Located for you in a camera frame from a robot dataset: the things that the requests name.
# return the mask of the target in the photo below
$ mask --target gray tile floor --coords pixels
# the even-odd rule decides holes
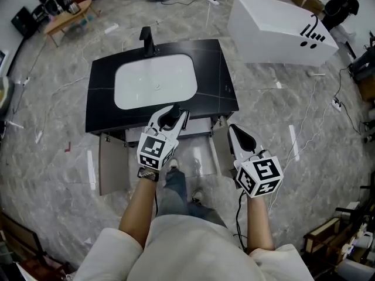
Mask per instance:
[[[131,189],[100,197],[97,184],[89,182],[87,168],[87,153],[91,151],[97,175],[98,138],[84,131],[88,79],[51,95],[65,84],[88,77],[92,60],[119,53],[122,46],[124,50],[141,47],[138,36],[145,25],[152,25],[156,44],[218,38],[240,105],[231,122],[258,132],[282,167],[286,165],[292,145],[289,126],[293,125],[298,133],[315,82],[306,71],[317,68],[244,64],[226,29],[232,3],[221,0],[219,6],[213,6],[197,1],[189,6],[166,6],[150,0],[95,0],[93,7],[100,12],[100,18],[92,15],[95,30],[84,26],[83,30],[71,28],[66,36],[57,35],[59,48],[50,41],[43,47],[45,39],[40,34],[25,43],[12,73],[14,80],[23,80],[28,74],[31,77],[13,118],[25,128],[10,126],[1,147],[1,205],[6,213],[38,233],[49,254],[78,266],[91,247],[85,241],[94,242],[104,227],[118,227],[137,183],[138,169],[133,149]],[[103,31],[115,23],[120,27],[105,35]],[[318,130],[324,109],[338,89],[339,69],[347,66],[340,55],[345,53],[336,53],[320,69],[326,77],[316,84],[298,139],[300,149]],[[366,117],[367,107],[346,73],[339,98],[357,126]],[[36,143],[46,111],[49,115],[44,133]],[[69,142],[71,151],[65,153]],[[300,248],[304,233],[332,216],[335,207],[357,200],[359,186],[368,183],[375,167],[374,154],[374,146],[361,143],[346,114],[329,107],[320,134],[285,172],[270,212],[277,245],[292,243]],[[215,175],[208,139],[182,140],[176,157],[186,173],[189,191],[202,186],[207,193],[206,204],[217,209],[235,231],[240,192],[230,179]],[[240,224],[246,232],[245,211],[240,215]]]

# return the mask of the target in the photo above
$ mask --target white cable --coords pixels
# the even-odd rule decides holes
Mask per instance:
[[[311,93],[311,95],[310,95],[310,102],[309,102],[309,105],[307,106],[306,113],[305,113],[305,117],[304,117],[304,119],[302,120],[301,127],[300,127],[300,129],[299,129],[298,135],[297,135],[297,137],[295,138],[295,140],[293,141],[292,147],[291,147],[291,149],[290,149],[290,151],[289,151],[289,154],[288,154],[288,157],[287,157],[287,164],[288,164],[288,161],[289,161],[289,157],[290,157],[290,155],[291,155],[291,153],[292,153],[292,151],[293,151],[294,145],[295,145],[295,143],[297,142],[297,139],[299,138],[299,136],[301,135],[302,127],[303,127],[303,125],[304,125],[304,122],[305,122],[306,119],[307,119],[307,114],[308,114],[309,109],[310,109],[310,106],[311,106],[312,97],[313,97],[313,95],[314,95],[314,93],[315,93],[315,87],[316,87],[316,84],[318,83],[318,77],[319,77],[319,76],[316,76],[316,77],[315,77],[314,88],[313,88],[312,93]],[[272,202],[272,197],[273,197],[273,195],[274,195],[274,193],[271,194],[270,203],[269,203],[269,205],[268,205],[268,211],[270,211],[270,210],[271,210],[271,207],[272,207],[271,202]]]
[[[88,63],[88,61],[85,59],[85,57],[84,57],[84,49],[90,44],[90,43],[97,43],[97,42],[99,42],[100,40],[101,40],[101,38],[100,38],[100,32],[98,32],[97,31],[97,33],[98,33],[98,36],[96,36],[95,38],[93,38],[92,40],[89,40],[88,41],[88,43],[82,48],[82,59],[87,63],[87,69],[86,69],[86,73],[84,74],[84,76],[83,77],[81,77],[81,78],[78,78],[77,80],[75,80],[75,81],[73,81],[73,82],[70,82],[70,83],[67,83],[67,84],[64,84],[63,86],[61,86],[61,87],[59,87],[56,91],[54,91],[52,94],[51,94],[51,96],[50,96],[50,98],[49,98],[49,100],[48,100],[48,105],[51,105],[51,100],[52,100],[52,97],[55,95],[55,94],[57,94],[60,90],[62,90],[63,88],[65,88],[65,87],[67,87],[67,86],[70,86],[70,85],[72,85],[72,84],[75,84],[75,83],[77,83],[77,82],[79,82],[79,81],[81,81],[81,80],[83,80],[83,79],[86,79],[86,78],[88,78],[88,76],[87,76],[87,73],[88,73],[88,70],[89,70],[89,68],[90,68],[90,64]],[[35,129],[35,143],[39,143],[39,141],[40,141],[40,139],[42,138],[42,136],[43,136],[43,133],[44,133],[44,130],[45,130],[45,127],[46,127],[46,121],[47,121],[47,118],[48,118],[48,116],[49,116],[49,112],[51,111],[51,106],[49,107],[49,108],[46,108],[45,109],[45,117],[44,117],[44,120],[43,120],[43,126],[42,126],[42,129],[39,131],[39,133],[38,134],[36,134],[36,129]]]
[[[295,156],[294,156],[289,162],[287,162],[287,165],[285,166],[284,171],[287,169],[288,165],[292,162],[292,160],[294,160],[294,159],[297,157],[297,155],[301,154],[301,152],[302,152],[303,150],[306,149],[308,143],[309,143],[309,142],[312,142],[312,141],[314,140],[315,136],[318,135],[318,134],[320,133],[320,131],[321,131],[321,127],[322,127],[323,122],[324,122],[324,116],[325,116],[325,114],[326,114],[326,110],[328,109],[329,106],[330,106],[330,103],[328,103],[327,106],[326,106],[326,108],[324,109],[323,117],[322,117],[322,122],[321,122],[321,124],[319,125],[318,131],[316,131],[316,132],[314,133],[314,135],[312,136],[312,138],[309,139],[309,140],[306,142],[306,144],[305,144],[305,146],[302,148],[302,150],[300,150],[300,151],[299,151],[299,152],[298,152],[298,153],[297,153],[297,154],[296,154],[296,155],[295,155]],[[281,185],[282,185],[282,180],[281,180],[281,182],[280,182],[279,187],[277,188],[276,196],[275,196],[275,200],[272,202],[270,208],[268,209],[268,212],[271,211],[272,206],[273,206],[274,203],[276,202],[277,194],[279,193],[279,190],[280,190],[280,188],[281,188]]]

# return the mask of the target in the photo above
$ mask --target bathroom vanity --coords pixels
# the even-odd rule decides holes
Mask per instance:
[[[93,61],[87,94],[86,132],[137,143],[156,111],[177,102],[190,111],[180,137],[210,133],[220,116],[238,111],[218,40],[139,48]]]

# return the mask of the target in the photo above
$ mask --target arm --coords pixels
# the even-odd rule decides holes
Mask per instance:
[[[263,197],[247,197],[247,253],[255,249],[273,251],[270,223],[268,221],[267,206]]]
[[[150,229],[156,184],[154,181],[140,178],[118,228],[133,237],[143,248]]]

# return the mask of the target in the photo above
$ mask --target black faucet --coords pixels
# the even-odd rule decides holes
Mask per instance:
[[[311,28],[311,30],[306,34],[306,37],[310,37],[310,34],[314,31],[314,29],[315,29],[316,26],[318,25],[318,21],[319,21],[318,17],[317,17],[314,13],[311,15],[311,17],[315,17],[315,24],[314,24],[314,26]]]
[[[154,41],[152,40],[151,28],[149,26],[143,27],[139,40],[145,41],[145,57],[149,58],[155,55],[156,49]]]

